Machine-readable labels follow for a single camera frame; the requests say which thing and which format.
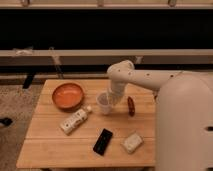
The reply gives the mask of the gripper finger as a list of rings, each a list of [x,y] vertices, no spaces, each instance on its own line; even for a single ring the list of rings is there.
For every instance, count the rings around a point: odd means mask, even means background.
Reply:
[[[111,106],[113,106],[114,105],[114,103],[113,103],[113,97],[110,94],[108,94],[108,93],[107,93],[106,97],[107,97],[108,104],[111,105]]]
[[[115,103],[114,104],[118,104],[120,101],[121,101],[121,99],[122,99],[122,97],[120,96],[120,97],[116,97],[115,98]]]

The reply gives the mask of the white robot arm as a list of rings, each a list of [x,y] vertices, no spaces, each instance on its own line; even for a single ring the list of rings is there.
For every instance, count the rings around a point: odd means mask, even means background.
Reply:
[[[155,171],[213,171],[213,71],[107,69],[110,102],[127,84],[156,93]]]

